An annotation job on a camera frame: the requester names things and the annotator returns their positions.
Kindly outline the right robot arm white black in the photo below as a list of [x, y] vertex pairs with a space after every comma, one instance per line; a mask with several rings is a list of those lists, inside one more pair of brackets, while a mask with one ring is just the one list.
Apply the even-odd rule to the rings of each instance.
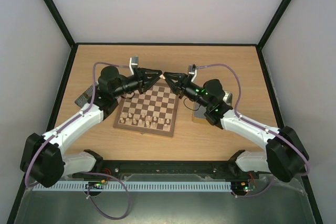
[[179, 97], [187, 97], [203, 106], [210, 125], [232, 131], [261, 147], [265, 153], [242, 152], [229, 164], [229, 172], [239, 178], [248, 171], [272, 173], [282, 182], [290, 182], [306, 166], [309, 159], [294, 129], [270, 127], [252, 120], [234, 110], [224, 101], [225, 91], [218, 79], [196, 85], [194, 76], [165, 72], [164, 80]]

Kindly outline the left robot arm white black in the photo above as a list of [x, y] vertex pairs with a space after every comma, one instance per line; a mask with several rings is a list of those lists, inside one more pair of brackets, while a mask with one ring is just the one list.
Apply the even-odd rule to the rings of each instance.
[[161, 75], [161, 70], [135, 67], [126, 77], [119, 74], [116, 65], [106, 65], [99, 77], [94, 74], [92, 95], [75, 115], [42, 135], [33, 133], [27, 138], [20, 163], [26, 187], [33, 187], [30, 179], [51, 187], [64, 176], [94, 170], [100, 159], [98, 154], [83, 151], [66, 156], [67, 149], [86, 131], [109, 117], [118, 106], [120, 96], [146, 92]]

